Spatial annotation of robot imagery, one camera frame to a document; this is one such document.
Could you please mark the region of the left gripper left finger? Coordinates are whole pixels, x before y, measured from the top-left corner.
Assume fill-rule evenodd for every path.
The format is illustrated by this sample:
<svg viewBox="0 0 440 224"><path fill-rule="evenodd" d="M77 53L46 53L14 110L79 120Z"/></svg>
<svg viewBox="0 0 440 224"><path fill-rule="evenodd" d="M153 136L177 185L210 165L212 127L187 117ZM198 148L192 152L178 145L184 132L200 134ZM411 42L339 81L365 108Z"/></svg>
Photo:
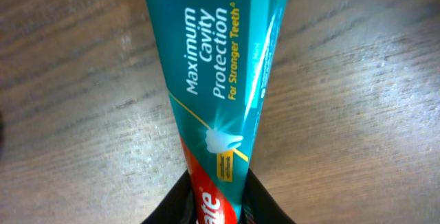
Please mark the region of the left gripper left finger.
<svg viewBox="0 0 440 224"><path fill-rule="evenodd" d="M195 224L197 213L190 175L185 171L142 224Z"/></svg>

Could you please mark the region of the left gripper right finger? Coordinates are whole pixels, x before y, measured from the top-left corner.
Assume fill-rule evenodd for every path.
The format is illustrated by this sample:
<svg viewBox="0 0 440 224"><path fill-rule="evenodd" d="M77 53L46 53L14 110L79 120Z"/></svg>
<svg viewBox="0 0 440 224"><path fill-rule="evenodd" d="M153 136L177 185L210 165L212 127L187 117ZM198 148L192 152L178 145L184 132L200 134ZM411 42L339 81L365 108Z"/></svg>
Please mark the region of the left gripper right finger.
<svg viewBox="0 0 440 224"><path fill-rule="evenodd" d="M296 224L251 170L247 173L242 200L240 224Z"/></svg>

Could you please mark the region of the teal red toothpaste box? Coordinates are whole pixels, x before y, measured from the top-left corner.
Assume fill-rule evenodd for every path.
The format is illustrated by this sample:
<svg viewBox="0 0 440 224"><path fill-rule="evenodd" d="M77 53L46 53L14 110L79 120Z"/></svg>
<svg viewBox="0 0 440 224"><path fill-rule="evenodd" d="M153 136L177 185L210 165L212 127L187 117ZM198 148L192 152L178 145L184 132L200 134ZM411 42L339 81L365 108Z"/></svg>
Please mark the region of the teal red toothpaste box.
<svg viewBox="0 0 440 224"><path fill-rule="evenodd" d="M287 0L146 0L196 223L240 223Z"/></svg>

